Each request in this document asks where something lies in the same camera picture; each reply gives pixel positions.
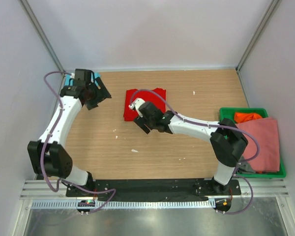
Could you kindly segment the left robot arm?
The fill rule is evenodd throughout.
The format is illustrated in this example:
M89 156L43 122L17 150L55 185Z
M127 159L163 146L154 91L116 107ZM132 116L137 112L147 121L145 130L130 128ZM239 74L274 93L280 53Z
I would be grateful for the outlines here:
M30 141L27 150L35 174L46 181L53 192L58 192L60 183L77 188L88 197L94 193L92 174L73 164L65 143L73 121L83 107L92 110L112 96L101 78L92 70L76 69L74 73L63 72L69 76L69 83L56 92L47 81L49 72L43 77L48 89L56 97L58 106L50 123L36 141Z

